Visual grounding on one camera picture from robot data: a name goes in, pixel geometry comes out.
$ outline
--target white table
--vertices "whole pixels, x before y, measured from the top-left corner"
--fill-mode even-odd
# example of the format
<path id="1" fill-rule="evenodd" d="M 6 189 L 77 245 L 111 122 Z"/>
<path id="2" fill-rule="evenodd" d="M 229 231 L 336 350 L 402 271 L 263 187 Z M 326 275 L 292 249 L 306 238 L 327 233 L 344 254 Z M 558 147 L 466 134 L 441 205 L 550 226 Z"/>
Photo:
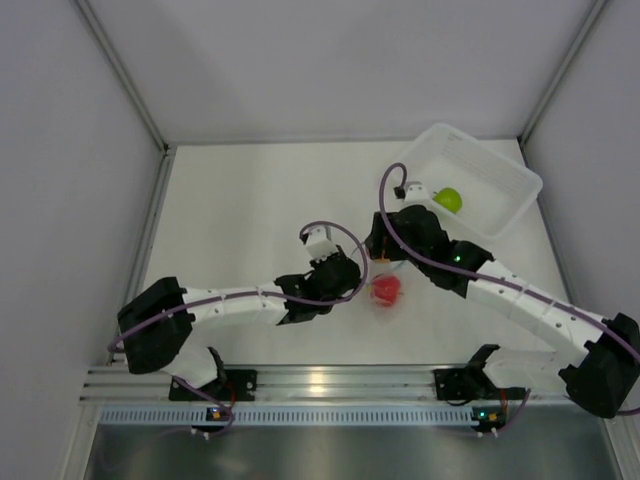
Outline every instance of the white table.
<path id="1" fill-rule="evenodd" d="M 405 142 L 179 147 L 145 287 L 163 276 L 181 285 L 227 288 L 308 270 L 297 238 L 304 224 L 331 220 L 364 239 L 377 210 L 384 168 Z M 516 140 L 486 145 L 523 162 Z M 447 221 L 451 238 L 463 235 Z M 479 243 L 511 270 L 565 299 L 539 208 L 532 206 L 499 241 Z M 346 252 L 353 245 L 335 238 Z M 410 265 L 393 309 L 366 295 L 327 316 L 285 327 L 228 327 L 214 345 L 229 364 L 449 364 L 485 343 L 548 347 L 489 309 L 441 291 Z"/>

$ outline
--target gray floor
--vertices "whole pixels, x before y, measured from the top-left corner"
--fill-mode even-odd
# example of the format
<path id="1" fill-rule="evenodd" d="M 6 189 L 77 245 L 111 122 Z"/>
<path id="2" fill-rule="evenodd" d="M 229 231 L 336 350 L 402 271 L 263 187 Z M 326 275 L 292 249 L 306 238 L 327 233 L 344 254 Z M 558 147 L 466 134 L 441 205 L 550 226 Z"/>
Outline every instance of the gray floor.
<path id="1" fill-rule="evenodd" d="M 600 420 L 531 407 L 518 422 L 497 440 L 425 427 L 239 427 L 208 442 L 183 432 L 149 443 L 166 428 L 100 427 L 86 480 L 620 478 Z M 99 451 L 108 465 L 129 460 L 106 472 Z"/>

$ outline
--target gray wall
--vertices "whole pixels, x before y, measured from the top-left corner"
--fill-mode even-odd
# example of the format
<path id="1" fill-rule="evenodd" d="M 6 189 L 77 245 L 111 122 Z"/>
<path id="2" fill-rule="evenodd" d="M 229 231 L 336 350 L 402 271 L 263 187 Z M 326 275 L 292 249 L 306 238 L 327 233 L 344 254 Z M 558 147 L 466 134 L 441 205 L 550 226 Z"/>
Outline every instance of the gray wall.
<path id="1" fill-rule="evenodd" d="M 0 15 L 0 477 L 52 478 L 159 154 L 67 0 Z"/>
<path id="2" fill-rule="evenodd" d="M 171 141 L 522 131 L 591 0 L 91 0 Z"/>
<path id="3" fill-rule="evenodd" d="M 639 20 L 640 2 L 611 3 L 526 147 L 578 304 L 638 321 Z"/>

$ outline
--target green ball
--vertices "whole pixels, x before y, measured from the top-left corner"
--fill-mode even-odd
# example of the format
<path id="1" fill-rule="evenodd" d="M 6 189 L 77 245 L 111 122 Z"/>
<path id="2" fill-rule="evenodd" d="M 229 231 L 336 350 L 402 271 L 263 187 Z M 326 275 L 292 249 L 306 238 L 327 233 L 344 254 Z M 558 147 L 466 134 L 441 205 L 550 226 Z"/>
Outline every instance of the green ball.
<path id="1" fill-rule="evenodd" d="M 440 190 L 436 196 L 433 197 L 433 200 L 453 213 L 458 213 L 462 208 L 462 197 L 457 190 L 451 187 Z"/>

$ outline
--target red object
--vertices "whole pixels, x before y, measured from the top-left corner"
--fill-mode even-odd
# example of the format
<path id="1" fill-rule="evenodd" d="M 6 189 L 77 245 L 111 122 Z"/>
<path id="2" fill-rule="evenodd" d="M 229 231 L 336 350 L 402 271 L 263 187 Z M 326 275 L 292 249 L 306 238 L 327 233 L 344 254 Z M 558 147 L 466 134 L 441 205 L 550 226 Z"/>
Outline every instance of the red object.
<path id="1" fill-rule="evenodd" d="M 395 275 L 376 277 L 371 282 L 371 299 L 380 307 L 393 307 L 400 296 L 402 283 Z"/>

